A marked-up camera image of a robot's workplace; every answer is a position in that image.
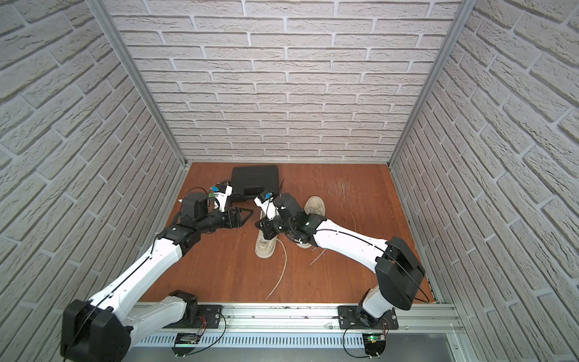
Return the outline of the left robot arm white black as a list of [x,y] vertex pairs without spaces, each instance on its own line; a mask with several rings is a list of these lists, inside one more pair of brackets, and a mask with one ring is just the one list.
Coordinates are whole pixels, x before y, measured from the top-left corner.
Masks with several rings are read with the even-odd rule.
[[62,319],[63,359],[121,361],[143,339],[175,323],[205,332],[207,320],[193,294],[174,291],[139,313],[132,309],[202,235],[241,228],[253,215],[252,210],[229,207],[227,199],[223,193],[187,195],[173,223],[155,236],[152,246],[133,265],[88,300],[69,303]]

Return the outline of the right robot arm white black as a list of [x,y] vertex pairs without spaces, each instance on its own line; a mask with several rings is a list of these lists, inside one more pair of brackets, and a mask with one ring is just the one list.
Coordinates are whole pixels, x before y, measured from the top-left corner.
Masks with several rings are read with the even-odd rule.
[[254,199],[264,213],[256,227],[266,240],[280,234],[298,245],[340,253],[375,273],[377,285],[357,306],[361,324],[372,327],[392,309],[408,311],[423,294],[425,269],[401,238],[372,238],[346,229],[321,214],[308,214],[290,194],[264,192]]

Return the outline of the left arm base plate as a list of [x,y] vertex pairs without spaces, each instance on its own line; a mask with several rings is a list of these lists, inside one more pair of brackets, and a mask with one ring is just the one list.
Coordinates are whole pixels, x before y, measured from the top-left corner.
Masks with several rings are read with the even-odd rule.
[[204,324],[207,329],[217,329],[220,326],[222,305],[195,304],[187,306],[184,317],[166,328],[191,328],[200,329]]

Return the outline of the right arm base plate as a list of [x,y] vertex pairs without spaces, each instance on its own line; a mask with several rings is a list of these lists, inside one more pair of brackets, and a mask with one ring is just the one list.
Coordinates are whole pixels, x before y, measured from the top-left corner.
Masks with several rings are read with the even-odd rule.
[[399,324],[395,309],[387,310],[381,318],[374,318],[363,311],[361,306],[342,305],[337,307],[338,322],[341,330],[347,327],[371,330],[398,330]]

